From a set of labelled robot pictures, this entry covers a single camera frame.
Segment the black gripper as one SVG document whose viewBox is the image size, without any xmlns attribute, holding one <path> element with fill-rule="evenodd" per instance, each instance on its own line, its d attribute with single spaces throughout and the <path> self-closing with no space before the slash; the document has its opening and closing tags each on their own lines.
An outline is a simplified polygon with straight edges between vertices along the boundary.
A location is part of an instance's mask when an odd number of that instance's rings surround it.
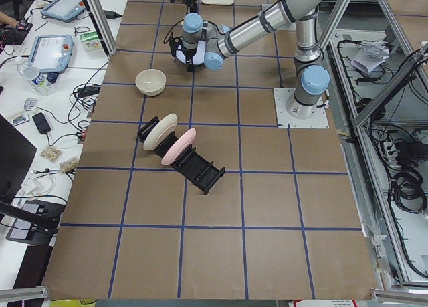
<svg viewBox="0 0 428 307">
<path fill-rule="evenodd" d="M 169 47 L 171 55 L 177 56 L 177 51 L 181 51 L 185 56 L 186 70 L 193 71 L 193 56 L 197 53 L 198 33 L 184 32 L 180 37 L 169 36 Z"/>
</svg>

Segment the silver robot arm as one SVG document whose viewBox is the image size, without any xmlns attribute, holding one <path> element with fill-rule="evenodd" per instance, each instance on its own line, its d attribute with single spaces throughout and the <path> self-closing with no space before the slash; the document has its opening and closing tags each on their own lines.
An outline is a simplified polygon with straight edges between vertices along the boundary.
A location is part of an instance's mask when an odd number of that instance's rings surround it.
<svg viewBox="0 0 428 307">
<path fill-rule="evenodd" d="M 193 69 L 193 56 L 199 42 L 205 42 L 203 63 L 210 70 L 223 67 L 226 58 L 237 54 L 259 39 L 285 25 L 296 26 L 294 61 L 298 85 L 286 101 L 286 111 L 300 120 L 312 117 L 319 98 L 328 88 L 330 75 L 318 65 L 322 50 L 318 43 L 316 20 L 321 0 L 277 0 L 254 17 L 234 28 L 217 25 L 197 13 L 196 0 L 183 0 L 190 9 L 181 25 L 182 35 L 169 35 L 164 43 L 171 55 L 182 52 L 188 71 Z"/>
</svg>

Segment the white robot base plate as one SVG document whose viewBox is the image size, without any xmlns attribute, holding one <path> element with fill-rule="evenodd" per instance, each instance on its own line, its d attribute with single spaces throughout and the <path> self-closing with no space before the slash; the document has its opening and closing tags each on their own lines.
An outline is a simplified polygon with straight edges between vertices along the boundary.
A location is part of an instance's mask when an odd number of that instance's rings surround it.
<svg viewBox="0 0 428 307">
<path fill-rule="evenodd" d="M 273 88 L 278 128 L 329 129 L 322 97 L 312 106 L 294 99 L 294 88 Z"/>
</svg>

